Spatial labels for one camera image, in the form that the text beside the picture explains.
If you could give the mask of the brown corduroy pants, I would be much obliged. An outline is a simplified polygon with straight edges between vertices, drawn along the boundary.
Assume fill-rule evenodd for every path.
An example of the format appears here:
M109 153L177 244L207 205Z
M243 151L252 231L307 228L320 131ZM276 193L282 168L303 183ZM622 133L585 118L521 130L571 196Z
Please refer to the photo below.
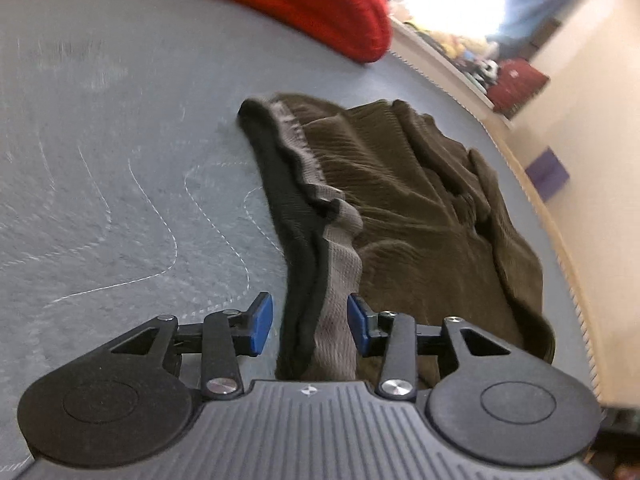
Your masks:
M437 325L460 316L536 358L555 340L537 255L495 170L408 103L340 107L302 94L248 99L250 141L288 268L276 373L374 382L347 299Z

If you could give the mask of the panda plush toy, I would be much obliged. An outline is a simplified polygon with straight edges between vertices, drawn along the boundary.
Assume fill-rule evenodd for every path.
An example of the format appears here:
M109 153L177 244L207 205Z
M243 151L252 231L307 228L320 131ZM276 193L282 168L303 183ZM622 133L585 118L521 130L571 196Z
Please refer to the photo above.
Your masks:
M496 84L499 75L499 64L494 60L477 60L474 68L474 77L485 84Z

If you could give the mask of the purple wall panel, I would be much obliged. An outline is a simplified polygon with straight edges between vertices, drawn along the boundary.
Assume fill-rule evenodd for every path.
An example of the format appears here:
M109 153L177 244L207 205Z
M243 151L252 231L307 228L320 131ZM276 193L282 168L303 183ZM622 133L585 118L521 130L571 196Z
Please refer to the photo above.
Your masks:
M551 148L541 152L525 172L544 202L548 202L570 180L566 168Z

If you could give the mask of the dark red cushion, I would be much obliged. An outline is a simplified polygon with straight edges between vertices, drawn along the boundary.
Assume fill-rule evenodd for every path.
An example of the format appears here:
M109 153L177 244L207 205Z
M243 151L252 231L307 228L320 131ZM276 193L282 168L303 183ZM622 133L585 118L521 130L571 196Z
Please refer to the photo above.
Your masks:
M487 99L495 113L512 118L549 80L524 58L503 60L498 64L497 82L487 90Z

